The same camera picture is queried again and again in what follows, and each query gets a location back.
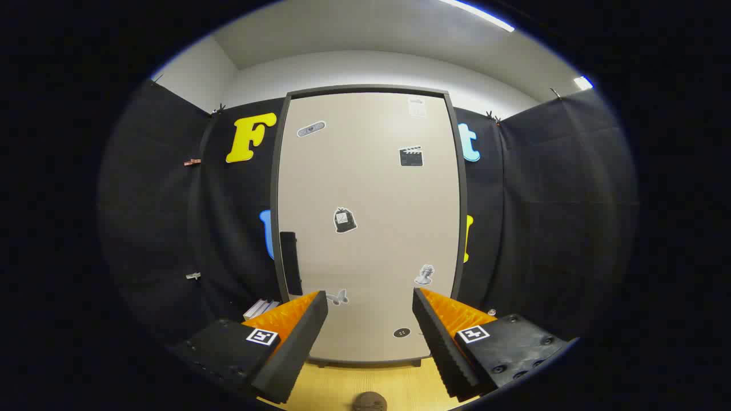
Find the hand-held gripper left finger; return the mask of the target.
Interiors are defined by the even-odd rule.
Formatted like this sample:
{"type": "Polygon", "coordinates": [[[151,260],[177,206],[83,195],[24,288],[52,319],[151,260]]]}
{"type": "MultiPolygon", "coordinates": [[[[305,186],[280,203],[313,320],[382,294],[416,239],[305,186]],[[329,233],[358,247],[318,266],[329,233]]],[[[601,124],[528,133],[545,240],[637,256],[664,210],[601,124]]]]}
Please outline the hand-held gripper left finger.
{"type": "Polygon", "coordinates": [[[168,349],[233,396],[283,404],[327,313],[326,292],[311,292],[242,323],[216,320],[168,349]]]}

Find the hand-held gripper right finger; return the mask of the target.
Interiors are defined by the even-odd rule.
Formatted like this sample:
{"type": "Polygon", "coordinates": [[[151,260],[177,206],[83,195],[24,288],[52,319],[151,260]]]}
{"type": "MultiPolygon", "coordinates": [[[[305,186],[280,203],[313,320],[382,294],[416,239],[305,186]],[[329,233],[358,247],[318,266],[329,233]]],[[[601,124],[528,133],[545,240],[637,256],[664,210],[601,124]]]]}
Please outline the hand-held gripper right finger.
{"type": "Polygon", "coordinates": [[[447,393],[460,402],[501,395],[573,346],[522,315],[494,317],[424,287],[413,289],[412,310],[447,393]]]}

